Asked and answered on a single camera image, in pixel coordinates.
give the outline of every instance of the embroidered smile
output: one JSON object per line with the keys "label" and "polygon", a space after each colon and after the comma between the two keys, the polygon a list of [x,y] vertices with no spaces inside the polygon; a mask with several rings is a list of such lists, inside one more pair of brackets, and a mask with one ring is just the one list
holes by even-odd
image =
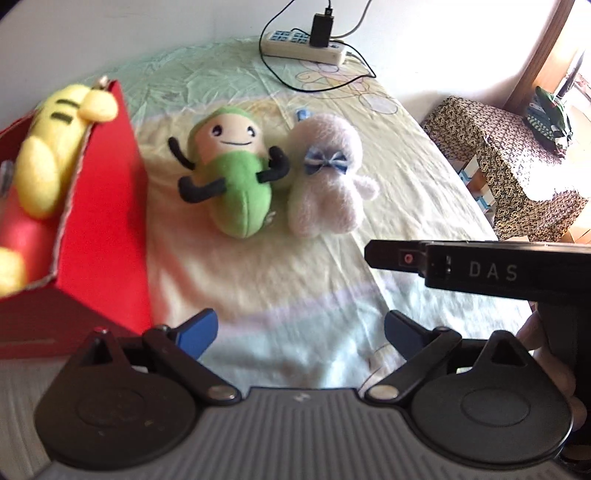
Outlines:
{"label": "embroidered smile", "polygon": [[224,142],[221,141],[222,143],[225,143],[226,145],[239,145],[241,147],[243,147],[244,145],[250,145],[252,142],[246,142],[246,143],[237,143],[237,142]]}

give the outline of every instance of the white wall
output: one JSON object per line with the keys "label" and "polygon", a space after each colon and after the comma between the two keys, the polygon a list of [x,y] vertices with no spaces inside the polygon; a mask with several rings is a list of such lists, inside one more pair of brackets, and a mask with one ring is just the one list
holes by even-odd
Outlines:
{"label": "white wall", "polygon": [[[374,0],[349,38],[421,120],[449,94],[502,106],[558,0]],[[21,0],[0,22],[0,127],[103,66],[187,44],[257,35],[286,0]],[[365,0],[333,0],[335,33]],[[324,0],[274,24],[309,28]]]}

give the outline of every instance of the wooden door frame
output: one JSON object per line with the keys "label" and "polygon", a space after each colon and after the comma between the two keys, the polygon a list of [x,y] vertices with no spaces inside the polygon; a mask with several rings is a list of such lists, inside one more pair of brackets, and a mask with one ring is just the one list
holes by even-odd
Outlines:
{"label": "wooden door frame", "polygon": [[560,0],[558,3],[554,15],[552,16],[552,20],[542,36],[534,56],[530,60],[524,74],[521,76],[513,90],[513,93],[511,93],[509,99],[505,102],[503,110],[516,113],[517,115],[522,114],[522,110],[530,101],[531,94],[535,88],[535,79],[548,59],[552,48],[554,48],[554,45],[569,18],[570,11],[573,9],[575,1],[576,0]]}

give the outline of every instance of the bed sheet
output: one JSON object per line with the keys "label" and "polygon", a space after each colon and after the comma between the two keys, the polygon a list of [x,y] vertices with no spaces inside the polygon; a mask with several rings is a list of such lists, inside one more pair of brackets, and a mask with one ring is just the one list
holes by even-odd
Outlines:
{"label": "bed sheet", "polygon": [[[269,59],[302,89],[338,85],[364,73]],[[108,72],[122,83],[150,177],[148,269],[154,321],[177,325],[206,307],[219,337],[202,361],[245,393],[252,385],[354,387],[364,390],[402,359],[384,337],[383,318],[398,309],[427,327],[463,335],[515,332],[527,303],[430,290],[415,275],[375,271],[363,248],[379,239],[496,239],[465,186],[410,114],[373,79],[324,93],[281,86],[258,57],[253,39],[180,48]],[[276,192],[270,226],[247,240],[218,233],[204,205],[183,203],[184,174],[167,148],[184,144],[191,126],[222,105],[250,111],[268,145],[282,145],[296,110],[334,112],[359,131],[361,173],[381,194],[366,204],[356,232],[297,239],[285,218],[287,194]]]}

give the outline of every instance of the gray cable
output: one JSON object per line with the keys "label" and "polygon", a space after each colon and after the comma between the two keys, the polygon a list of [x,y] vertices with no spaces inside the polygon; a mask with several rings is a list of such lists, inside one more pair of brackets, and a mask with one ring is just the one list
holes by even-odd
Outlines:
{"label": "gray cable", "polygon": [[368,0],[367,5],[365,5],[365,10],[363,10],[363,14],[361,15],[361,19],[359,20],[359,23],[357,23],[357,25],[355,25],[355,27],[353,28],[353,30],[348,31],[347,33],[344,33],[342,35],[337,35],[335,37],[331,37],[331,40],[337,40],[338,38],[345,38],[348,37],[349,35],[354,34],[358,28],[361,26],[361,24],[363,23],[363,21],[365,20],[365,15],[368,12],[369,6],[371,5],[371,2],[373,2],[374,0]]}

